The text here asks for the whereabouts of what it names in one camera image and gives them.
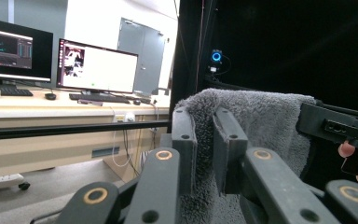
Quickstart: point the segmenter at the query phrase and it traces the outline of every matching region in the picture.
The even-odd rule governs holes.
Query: fuzzy towel
[[[208,89],[181,102],[196,125],[198,141],[196,189],[181,197],[181,223],[245,223],[238,195],[219,196],[214,180],[213,113],[218,106],[231,111],[254,147],[275,150],[300,175],[310,150],[310,140],[298,134],[296,123],[302,103],[313,97],[262,91]]]

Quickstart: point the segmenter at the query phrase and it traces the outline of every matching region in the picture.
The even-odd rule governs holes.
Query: white desk
[[[57,100],[45,99],[49,91],[32,91],[33,97],[0,97],[0,128],[30,127],[47,125],[71,125],[91,123],[111,123],[118,115],[135,115],[136,120],[155,119],[156,110],[152,105],[127,105],[103,103],[103,106],[81,105],[69,99],[68,91],[54,91]],[[156,103],[160,119],[167,119],[168,97],[158,98]],[[151,149],[152,133],[149,130],[128,131],[130,133],[130,153],[137,165],[141,150]],[[92,151],[119,147],[115,161],[123,164],[126,154],[120,131],[102,133],[77,133],[42,137],[26,137],[0,140],[0,175],[10,175],[54,166],[66,165],[100,158],[92,158]],[[134,178],[128,165],[117,167],[112,156],[103,158],[124,181]]]

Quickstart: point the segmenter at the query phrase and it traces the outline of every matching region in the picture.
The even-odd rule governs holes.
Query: monitor screen
[[[138,55],[60,39],[57,87],[133,91]]]
[[[50,82],[53,34],[0,21],[0,79]]]

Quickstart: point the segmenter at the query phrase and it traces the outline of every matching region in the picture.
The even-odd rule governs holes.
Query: white wall
[[[176,45],[175,19],[129,0],[68,0],[64,38],[117,49],[121,18],[159,30],[170,39],[169,43],[165,43],[158,85],[167,88]]]

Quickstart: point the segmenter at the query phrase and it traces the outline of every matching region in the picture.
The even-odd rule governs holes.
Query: computer mouse
[[[55,100],[57,98],[57,95],[54,93],[46,93],[45,98],[48,100]]]
[[[136,100],[133,100],[133,103],[134,103],[135,105],[140,105],[140,104],[141,104],[141,101],[138,100],[138,99],[136,99]]]

